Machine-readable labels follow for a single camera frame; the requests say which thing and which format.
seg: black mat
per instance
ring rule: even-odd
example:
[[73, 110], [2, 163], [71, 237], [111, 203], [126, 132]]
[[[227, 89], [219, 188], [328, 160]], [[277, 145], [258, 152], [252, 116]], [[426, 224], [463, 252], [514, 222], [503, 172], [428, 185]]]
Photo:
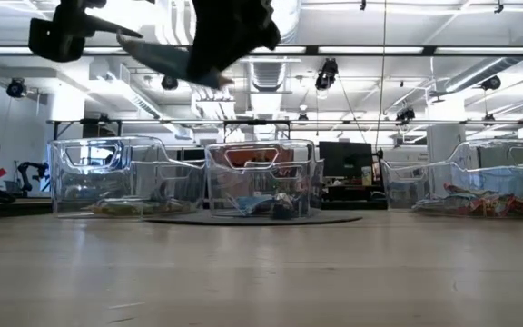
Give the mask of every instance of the black mat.
[[212, 225], [212, 226], [287, 226], [287, 225], [310, 225], [325, 223], [348, 223], [355, 222], [362, 217], [354, 211], [323, 211], [317, 213], [311, 218], [297, 218], [288, 220], [270, 219], [265, 217], [211, 217], [208, 211], [201, 213], [191, 213], [186, 215], [147, 218], [144, 219], [150, 223], [180, 223], [194, 225]]

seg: white ceiling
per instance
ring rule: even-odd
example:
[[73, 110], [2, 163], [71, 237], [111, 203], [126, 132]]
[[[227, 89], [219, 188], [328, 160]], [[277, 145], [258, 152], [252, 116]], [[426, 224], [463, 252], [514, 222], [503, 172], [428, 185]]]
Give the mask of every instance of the white ceiling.
[[[132, 0], [108, 0], [115, 4]], [[26, 45], [29, 19], [32, 17], [51, 17], [50, 10], [54, 1], [10, 0], [0, 1], [0, 45]], [[386, 16], [386, 43], [393, 45], [511, 45], [523, 35], [523, 1], [504, 1], [506, 9], [501, 14], [494, 14], [495, 0], [471, 1], [472, 5], [459, 9], [464, 0], [389, 0], [389, 12]], [[383, 43], [384, 13], [383, 1], [369, 0], [365, 12], [358, 7], [348, 5], [348, 1], [303, 0], [297, 43], [301, 45], [381, 45]], [[159, 16], [151, 12], [151, 5], [145, 2], [137, 3], [138, 13], [133, 9], [123, 10], [124, 19], [132, 22], [135, 15], [143, 15], [145, 25], [141, 33], [147, 40], [155, 40], [154, 21]], [[88, 45], [116, 45], [114, 36], [98, 33]], [[173, 92], [163, 91], [160, 80], [155, 76], [154, 86], [146, 84], [143, 79], [152, 74], [143, 69], [132, 59], [116, 58], [132, 69], [132, 83], [142, 89], [151, 100], [160, 105], [168, 114], [168, 107], [179, 108], [188, 105], [192, 99], [192, 89], [188, 85]], [[431, 61], [429, 58], [393, 58], [385, 59], [385, 69], [382, 72], [382, 58], [375, 57], [341, 57], [337, 58], [340, 68], [340, 79], [329, 91], [325, 100], [316, 98], [313, 83], [317, 69], [321, 68], [324, 58], [302, 57], [298, 63], [289, 64], [286, 92], [281, 100], [281, 110], [291, 118], [297, 116], [301, 104], [308, 105], [311, 117], [319, 112], [319, 119], [349, 118], [349, 104], [353, 110], [360, 113], [362, 119], [377, 119], [382, 109], [389, 108], [395, 101], [432, 78]], [[439, 57], [433, 61], [434, 77], [449, 78], [470, 68], [482, 58]], [[79, 76], [78, 70], [85, 70], [89, 59], [70, 64], [54, 64], [36, 57], [0, 57], [0, 69], [5, 67], [53, 67], [71, 76]], [[244, 64], [236, 64], [230, 69], [236, 84], [230, 93], [235, 98], [236, 113], [244, 113], [249, 109], [249, 88]], [[302, 82], [296, 77], [302, 76]], [[382, 97], [376, 89], [380, 77], [384, 76]], [[470, 118], [481, 118], [486, 104], [488, 110], [503, 105], [514, 104], [523, 100], [523, 87], [506, 89], [508, 86], [523, 80], [523, 63], [508, 69], [498, 75], [502, 80], [502, 88], [488, 98], [484, 103], [483, 92], [478, 90], [464, 91], [466, 111]], [[118, 99], [108, 99], [110, 110], [118, 112], [119, 106], [125, 106]], [[425, 103], [416, 107], [419, 115], [424, 115]], [[120, 108], [130, 111], [131, 108]], [[522, 112], [515, 112], [502, 119], [521, 118]]]

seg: transparent storage container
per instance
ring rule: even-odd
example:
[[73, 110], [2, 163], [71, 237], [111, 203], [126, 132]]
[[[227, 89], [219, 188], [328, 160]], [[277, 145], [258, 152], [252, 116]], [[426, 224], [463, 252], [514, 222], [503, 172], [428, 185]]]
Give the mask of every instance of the transparent storage container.
[[152, 137], [53, 141], [54, 213], [64, 218], [193, 213], [202, 207], [204, 160], [181, 162], [172, 154]]
[[390, 209], [523, 217], [523, 140], [464, 142], [444, 162], [383, 161], [382, 173]]
[[214, 217], [304, 219], [320, 210], [323, 161], [311, 141], [212, 144], [205, 156]]

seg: clear plastic bin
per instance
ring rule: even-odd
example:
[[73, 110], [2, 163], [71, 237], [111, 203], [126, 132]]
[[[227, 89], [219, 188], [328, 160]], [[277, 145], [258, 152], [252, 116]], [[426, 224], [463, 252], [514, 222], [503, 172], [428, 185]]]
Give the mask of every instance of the clear plastic bin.
[[446, 161], [393, 167], [383, 161], [390, 209], [484, 217], [523, 216], [523, 141], [460, 144]]
[[311, 141], [212, 144], [205, 156], [215, 217], [303, 219], [321, 207], [323, 161]]
[[50, 143], [58, 217], [158, 217], [201, 208], [204, 160], [179, 162], [152, 137]]

